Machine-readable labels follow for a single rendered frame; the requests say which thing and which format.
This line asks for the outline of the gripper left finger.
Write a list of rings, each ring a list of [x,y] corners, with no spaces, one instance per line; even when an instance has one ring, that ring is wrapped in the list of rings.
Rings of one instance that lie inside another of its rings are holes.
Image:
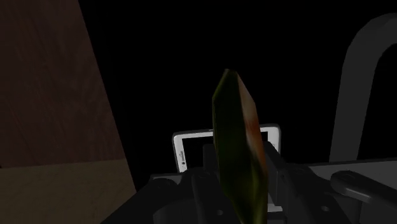
[[[179,183],[150,181],[101,224],[240,224],[220,187],[213,144],[203,146],[203,165],[182,173]]]

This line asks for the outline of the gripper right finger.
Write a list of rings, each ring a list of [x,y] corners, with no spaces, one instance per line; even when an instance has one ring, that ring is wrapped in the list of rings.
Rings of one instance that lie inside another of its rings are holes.
[[[287,164],[270,142],[264,142],[268,192],[281,206],[286,224],[351,224],[335,199],[330,182],[305,165]]]

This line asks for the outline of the green and orange wedge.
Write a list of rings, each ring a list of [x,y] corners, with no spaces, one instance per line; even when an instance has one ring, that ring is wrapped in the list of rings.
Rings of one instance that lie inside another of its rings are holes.
[[[237,71],[227,69],[212,97],[220,184],[242,224],[267,224],[268,169],[256,104]]]

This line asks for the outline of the grey arched frame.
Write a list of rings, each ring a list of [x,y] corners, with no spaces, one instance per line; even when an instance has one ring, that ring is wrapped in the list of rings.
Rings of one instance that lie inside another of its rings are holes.
[[[338,91],[330,162],[354,161],[359,146],[377,63],[397,44],[397,13],[369,21],[347,49]]]

